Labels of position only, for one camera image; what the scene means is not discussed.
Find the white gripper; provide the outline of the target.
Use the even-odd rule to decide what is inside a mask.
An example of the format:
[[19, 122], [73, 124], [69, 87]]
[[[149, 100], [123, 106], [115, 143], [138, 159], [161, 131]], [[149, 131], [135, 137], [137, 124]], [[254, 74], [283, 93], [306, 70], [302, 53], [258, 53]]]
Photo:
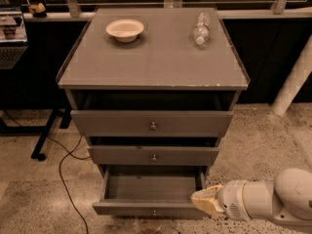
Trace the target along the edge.
[[212, 216], [225, 214], [228, 218], [237, 221], [249, 221], [244, 200], [243, 189], [245, 180], [232, 180], [223, 186], [214, 185], [191, 195], [191, 201], [196, 209]]

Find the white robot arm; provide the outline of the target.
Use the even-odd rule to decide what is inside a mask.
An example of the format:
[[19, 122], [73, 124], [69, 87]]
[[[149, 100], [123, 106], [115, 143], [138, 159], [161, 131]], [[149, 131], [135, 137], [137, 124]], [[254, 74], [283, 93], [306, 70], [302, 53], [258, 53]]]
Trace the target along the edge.
[[289, 168], [273, 180], [231, 180], [194, 192], [191, 201], [212, 217], [264, 219], [287, 228], [311, 227], [312, 173]]

